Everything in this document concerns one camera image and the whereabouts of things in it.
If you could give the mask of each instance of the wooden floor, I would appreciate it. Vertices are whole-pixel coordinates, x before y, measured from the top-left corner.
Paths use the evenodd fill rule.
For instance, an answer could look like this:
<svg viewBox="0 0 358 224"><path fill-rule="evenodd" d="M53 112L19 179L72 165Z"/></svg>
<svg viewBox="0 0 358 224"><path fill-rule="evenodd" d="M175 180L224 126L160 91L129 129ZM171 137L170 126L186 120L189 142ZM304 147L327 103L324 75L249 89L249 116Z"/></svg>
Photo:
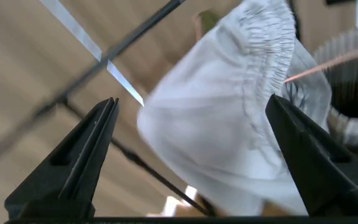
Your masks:
<svg viewBox="0 0 358 224"><path fill-rule="evenodd" d="M65 27L45 5L47 1L59 13L61 11L56 8L57 5L64 7L89 35L89 39L94 41L101 54L168 2L0 0L0 143L6 136L17 133L17 125L30 118L42 102L51 99L58 90L96 62L94 54L70 32L70 29L77 32L80 27ZM186 1L113 63L146 98L166 71L195 43L191 17L208 8L224 15L238 2ZM310 50L352 26L352 19L348 22L342 18L343 8L330 9L331 12L335 11L331 13L324 9L322 0L313 1L318 4L302 0L298 2L300 19L304 21L305 45ZM345 11L352 12L351 7ZM316 11L328 18L323 20L319 17L319 26L312 22ZM114 137L184 190L186 183L167 169L140 139L135 118L141 105L113 75L104 69L71 96L72 102L87 112L101 100L119 97L121 112ZM17 141L0 145L0 223L7 219L4 199L77 123L78 119L69 111L57 108L52 116L41 120ZM111 146L94 196L97 215L143 216L157 213L161 211L168 195L176 196L153 177L126 161Z"/></svg>

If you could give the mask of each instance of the white ribbed basket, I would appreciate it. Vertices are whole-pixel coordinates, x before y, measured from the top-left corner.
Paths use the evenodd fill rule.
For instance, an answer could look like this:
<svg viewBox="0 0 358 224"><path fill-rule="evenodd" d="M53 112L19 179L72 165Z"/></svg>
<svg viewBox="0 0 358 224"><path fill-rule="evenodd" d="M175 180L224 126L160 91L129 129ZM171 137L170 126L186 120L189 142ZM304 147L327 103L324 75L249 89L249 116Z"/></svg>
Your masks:
<svg viewBox="0 0 358 224"><path fill-rule="evenodd" d="M358 49L358 30L341 34L314 52L318 64ZM333 89L328 126L337 140L358 147L358 59L324 71Z"/></svg>

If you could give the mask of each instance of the white fabric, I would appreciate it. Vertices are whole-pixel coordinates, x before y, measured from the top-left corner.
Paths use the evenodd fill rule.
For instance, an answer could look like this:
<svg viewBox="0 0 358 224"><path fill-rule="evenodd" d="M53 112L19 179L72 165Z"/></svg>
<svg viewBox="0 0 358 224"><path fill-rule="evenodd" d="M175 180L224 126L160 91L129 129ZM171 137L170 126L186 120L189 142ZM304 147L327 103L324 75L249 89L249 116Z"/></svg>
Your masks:
<svg viewBox="0 0 358 224"><path fill-rule="evenodd" d="M307 214L265 115L270 96L282 95L295 43L306 51L285 1L243 1L139 112L140 135L159 158L230 215L259 215L265 199Z"/></svg>

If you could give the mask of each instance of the black rod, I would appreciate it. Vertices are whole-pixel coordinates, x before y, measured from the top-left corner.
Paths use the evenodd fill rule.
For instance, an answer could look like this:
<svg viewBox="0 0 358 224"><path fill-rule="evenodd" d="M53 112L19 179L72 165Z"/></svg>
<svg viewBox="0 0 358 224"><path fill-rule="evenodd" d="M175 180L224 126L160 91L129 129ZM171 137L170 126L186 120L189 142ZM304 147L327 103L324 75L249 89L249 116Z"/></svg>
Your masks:
<svg viewBox="0 0 358 224"><path fill-rule="evenodd" d="M85 116L78 107L74 106L72 103L68 102L68 100L65 100L63 105L71 111L73 114L75 114L79 119L83 119ZM175 185L173 185L169 180L167 180L165 177L163 177L161 174L159 174L157 171L155 171L153 168L151 168L142 158L140 158L133 150L128 149L126 146L121 144L116 138L111 138L111 144L113 146L116 146L125 156L126 159L129 161L135 163L139 167L143 168L146 172L148 172L151 176L156 178L161 184L168 187L173 193L177 194L179 197L183 198L186 202L188 202L191 206L193 206L195 209L199 210L201 213L203 213L206 216L210 216L211 213L209 213L206 209L204 209L201 205L196 203L194 200L189 198L186 194L184 194L179 188L177 188Z"/></svg>
<svg viewBox="0 0 358 224"><path fill-rule="evenodd" d="M36 110L29 119L19 123L13 130L7 133L0 139L0 156L7 153L11 146L17 142L26 132L29 132L37 123L40 118L44 118L46 115L50 114L53 111L57 103L63 103L67 96L78 89L86 82L90 81L95 75L98 74L98 71L102 70L104 67L107 67L109 60L120 55L125 49L133 44L137 39L139 39L143 34L150 30L154 25L161 21L165 16L170 12L176 9L181 3L185 0L171 0L163 8L159 9L155 14L143 22L139 27L133 30L129 35L127 35L124 40L112 48L112 50L104 56L100 62L92 66L87 72L82 74L82 76L71 84L69 84L63 91L59 94L56 94L55 97L46 104L43 104Z"/></svg>

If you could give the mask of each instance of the white cloth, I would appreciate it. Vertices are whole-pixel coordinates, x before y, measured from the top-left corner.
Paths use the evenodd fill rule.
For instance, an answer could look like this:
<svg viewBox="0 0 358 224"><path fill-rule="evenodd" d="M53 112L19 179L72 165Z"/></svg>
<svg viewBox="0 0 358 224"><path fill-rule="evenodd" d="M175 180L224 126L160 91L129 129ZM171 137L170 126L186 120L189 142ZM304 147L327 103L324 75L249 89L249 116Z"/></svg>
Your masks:
<svg viewBox="0 0 358 224"><path fill-rule="evenodd" d="M270 96L282 95L295 40L285 1L243 1L139 112L140 135L159 158L230 215L259 215L265 200L306 214L265 115Z"/></svg>

